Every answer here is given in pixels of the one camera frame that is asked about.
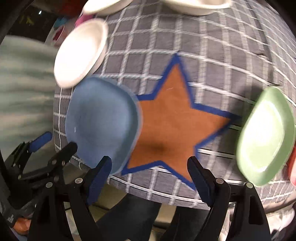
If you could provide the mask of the blue square plate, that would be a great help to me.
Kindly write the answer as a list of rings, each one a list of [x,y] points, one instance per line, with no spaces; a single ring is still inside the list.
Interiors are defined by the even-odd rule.
[[[75,87],[66,114],[66,138],[77,144],[76,155],[89,168],[108,156],[111,174],[121,172],[141,129],[142,109],[128,87],[97,75]]]

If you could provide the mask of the green square plate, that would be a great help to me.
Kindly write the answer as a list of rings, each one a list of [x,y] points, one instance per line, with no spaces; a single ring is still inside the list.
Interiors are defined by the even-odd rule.
[[[282,91],[260,94],[237,142],[239,171],[255,186],[266,185],[283,168],[295,143],[295,121]]]

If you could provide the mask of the white round bowl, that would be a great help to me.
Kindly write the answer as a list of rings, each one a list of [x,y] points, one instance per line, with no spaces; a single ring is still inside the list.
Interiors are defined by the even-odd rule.
[[[61,88],[71,88],[92,75],[107,52],[108,25],[95,18],[76,27],[64,40],[55,58],[54,76]]]

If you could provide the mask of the pink square plate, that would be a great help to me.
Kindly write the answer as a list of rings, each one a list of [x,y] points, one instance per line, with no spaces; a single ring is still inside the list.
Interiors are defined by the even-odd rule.
[[[288,158],[287,173],[291,184],[296,186],[296,145],[293,146],[293,150]]]

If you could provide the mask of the person's dark trouser legs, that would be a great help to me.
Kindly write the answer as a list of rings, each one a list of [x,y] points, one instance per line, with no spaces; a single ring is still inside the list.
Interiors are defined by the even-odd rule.
[[[126,194],[96,222],[101,240],[149,240],[160,208],[158,202]],[[203,209],[178,206],[160,240],[194,240],[208,213]]]

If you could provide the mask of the teal striped curtain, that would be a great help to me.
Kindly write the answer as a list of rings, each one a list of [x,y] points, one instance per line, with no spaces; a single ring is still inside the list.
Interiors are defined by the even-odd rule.
[[[7,35],[1,43],[1,153],[53,130],[57,49]]]

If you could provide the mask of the white round paint palette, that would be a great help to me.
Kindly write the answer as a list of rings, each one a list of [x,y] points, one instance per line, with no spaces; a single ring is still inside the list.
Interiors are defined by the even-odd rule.
[[[74,18],[58,18],[51,28],[45,44],[59,48],[66,37],[79,25],[94,18],[95,15],[82,14]]]

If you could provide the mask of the white bowl top left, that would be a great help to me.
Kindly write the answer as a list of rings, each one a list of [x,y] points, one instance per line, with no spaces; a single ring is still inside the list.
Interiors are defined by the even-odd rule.
[[[82,9],[82,13],[107,16],[121,11],[131,3],[132,0],[88,0]]]

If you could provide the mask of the white bowl top centre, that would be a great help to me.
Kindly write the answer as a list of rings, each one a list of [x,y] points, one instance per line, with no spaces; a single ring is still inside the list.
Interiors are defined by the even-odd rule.
[[[232,5],[232,0],[164,0],[163,2],[172,10],[190,16],[210,15],[216,10],[227,9]]]

